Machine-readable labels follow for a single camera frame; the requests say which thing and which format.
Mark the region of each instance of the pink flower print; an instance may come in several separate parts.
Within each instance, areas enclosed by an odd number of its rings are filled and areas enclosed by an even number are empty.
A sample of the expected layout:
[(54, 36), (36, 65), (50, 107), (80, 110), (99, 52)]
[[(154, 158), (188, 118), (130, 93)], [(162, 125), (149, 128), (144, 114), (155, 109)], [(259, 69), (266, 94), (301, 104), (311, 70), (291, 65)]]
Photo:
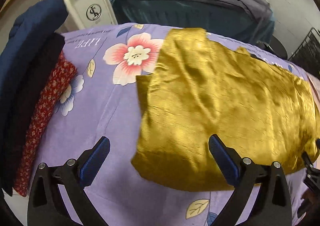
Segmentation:
[(114, 84), (132, 84), (142, 71), (153, 73), (163, 39), (151, 39), (148, 33), (133, 35), (128, 44), (118, 43), (105, 52), (106, 64), (117, 67), (113, 73)]

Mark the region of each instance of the leaf print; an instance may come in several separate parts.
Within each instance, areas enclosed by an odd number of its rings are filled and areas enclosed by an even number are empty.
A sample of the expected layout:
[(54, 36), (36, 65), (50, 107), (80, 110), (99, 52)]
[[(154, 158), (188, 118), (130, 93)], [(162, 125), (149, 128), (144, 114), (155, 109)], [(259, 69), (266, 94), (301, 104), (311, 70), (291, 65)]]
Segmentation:
[(126, 32), (129, 32), (130, 29), (131, 29), (131, 27), (126, 27), (124, 29), (121, 29), (116, 37), (121, 36), (122, 34), (124, 34)]
[(210, 200), (208, 199), (201, 199), (191, 203), (186, 212), (186, 219), (192, 218), (202, 213), (207, 208), (209, 202)]
[(208, 220), (207, 220), (208, 226), (211, 226), (211, 224), (214, 222), (214, 220), (215, 220), (217, 217), (218, 217), (217, 214), (212, 213), (212, 212), (209, 212), (209, 213), (208, 213)]
[(96, 62), (94, 61), (94, 59), (91, 59), (87, 68), (87, 74), (90, 78), (92, 78), (95, 69), (96, 69)]
[(135, 24), (134, 27), (141, 30), (143, 29), (144, 24)]

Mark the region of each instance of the machine logo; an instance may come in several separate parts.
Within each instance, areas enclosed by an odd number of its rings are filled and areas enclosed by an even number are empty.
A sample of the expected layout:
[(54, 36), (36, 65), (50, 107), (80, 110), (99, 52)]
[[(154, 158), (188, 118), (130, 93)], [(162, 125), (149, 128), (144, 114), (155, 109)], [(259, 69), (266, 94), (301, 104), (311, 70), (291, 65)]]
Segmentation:
[(92, 4), (87, 9), (87, 18), (91, 21), (97, 20), (101, 16), (101, 7), (98, 4)]

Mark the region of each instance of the yellow fabric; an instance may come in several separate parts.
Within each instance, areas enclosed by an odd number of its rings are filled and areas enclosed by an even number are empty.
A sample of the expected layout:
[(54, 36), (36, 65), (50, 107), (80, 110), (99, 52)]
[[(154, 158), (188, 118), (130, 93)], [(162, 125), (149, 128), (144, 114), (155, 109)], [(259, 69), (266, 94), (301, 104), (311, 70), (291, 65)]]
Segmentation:
[(143, 113), (132, 164), (158, 184), (185, 191), (230, 189), (209, 152), (217, 134), (257, 164), (286, 174), (318, 156), (310, 85), (287, 70), (231, 51), (203, 29), (172, 29), (155, 72), (137, 77)]

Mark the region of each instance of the blue gripper pad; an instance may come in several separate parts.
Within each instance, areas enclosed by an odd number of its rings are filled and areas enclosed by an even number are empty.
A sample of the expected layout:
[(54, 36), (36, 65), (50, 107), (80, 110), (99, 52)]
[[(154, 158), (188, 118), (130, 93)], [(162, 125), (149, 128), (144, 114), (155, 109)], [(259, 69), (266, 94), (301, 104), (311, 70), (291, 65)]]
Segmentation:
[(104, 160), (110, 152), (110, 141), (106, 137), (100, 138), (84, 165), (79, 169), (79, 184), (86, 187), (92, 184)]
[(209, 150), (227, 183), (236, 186), (240, 178), (239, 168), (228, 154), (226, 146), (215, 135), (209, 138)]

